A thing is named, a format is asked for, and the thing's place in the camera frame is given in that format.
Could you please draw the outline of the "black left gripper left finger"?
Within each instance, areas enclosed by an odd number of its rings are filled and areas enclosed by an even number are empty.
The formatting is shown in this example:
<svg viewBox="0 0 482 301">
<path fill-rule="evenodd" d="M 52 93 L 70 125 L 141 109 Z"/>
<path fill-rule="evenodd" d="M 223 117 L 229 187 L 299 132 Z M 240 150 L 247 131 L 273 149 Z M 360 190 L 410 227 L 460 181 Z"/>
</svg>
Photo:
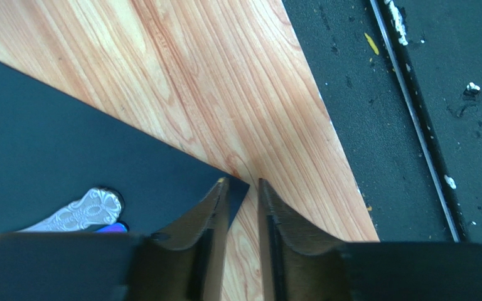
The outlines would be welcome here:
<svg viewBox="0 0 482 301">
<path fill-rule="evenodd" d="M 229 219 L 223 177 L 194 208 L 143 238 L 126 300 L 220 300 Z"/>
</svg>

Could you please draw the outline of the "iridescent purple spoon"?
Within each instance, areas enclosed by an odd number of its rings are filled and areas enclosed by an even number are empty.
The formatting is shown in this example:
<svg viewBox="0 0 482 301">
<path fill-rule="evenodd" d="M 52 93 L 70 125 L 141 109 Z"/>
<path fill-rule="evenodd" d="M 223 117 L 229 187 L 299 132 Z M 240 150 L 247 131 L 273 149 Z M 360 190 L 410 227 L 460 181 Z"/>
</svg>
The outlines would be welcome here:
<svg viewBox="0 0 482 301">
<path fill-rule="evenodd" d="M 98 230 L 96 233 L 127 233 L 129 231 L 129 227 L 122 222 L 116 222 L 114 224 L 104 226 Z"/>
</svg>

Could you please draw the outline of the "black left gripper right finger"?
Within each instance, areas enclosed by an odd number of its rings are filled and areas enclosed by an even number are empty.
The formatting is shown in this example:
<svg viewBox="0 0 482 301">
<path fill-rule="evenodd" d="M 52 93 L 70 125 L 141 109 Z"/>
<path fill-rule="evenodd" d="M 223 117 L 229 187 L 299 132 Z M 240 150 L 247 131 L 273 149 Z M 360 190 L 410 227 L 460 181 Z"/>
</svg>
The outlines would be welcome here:
<svg viewBox="0 0 482 301">
<path fill-rule="evenodd" d="M 264 300 L 349 300 L 345 241 L 290 207 L 263 178 L 258 206 Z"/>
</svg>

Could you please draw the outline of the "black paper napkin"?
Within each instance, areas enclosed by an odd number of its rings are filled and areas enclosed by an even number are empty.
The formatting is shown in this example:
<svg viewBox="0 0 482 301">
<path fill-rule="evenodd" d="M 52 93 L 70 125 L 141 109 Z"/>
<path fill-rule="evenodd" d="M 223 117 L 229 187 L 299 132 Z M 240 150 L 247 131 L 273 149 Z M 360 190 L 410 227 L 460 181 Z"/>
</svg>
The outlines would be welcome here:
<svg viewBox="0 0 482 301">
<path fill-rule="evenodd" d="M 225 173 L 0 62 L 0 234 L 93 187 L 118 192 L 121 220 L 149 235 L 193 208 Z"/>
</svg>

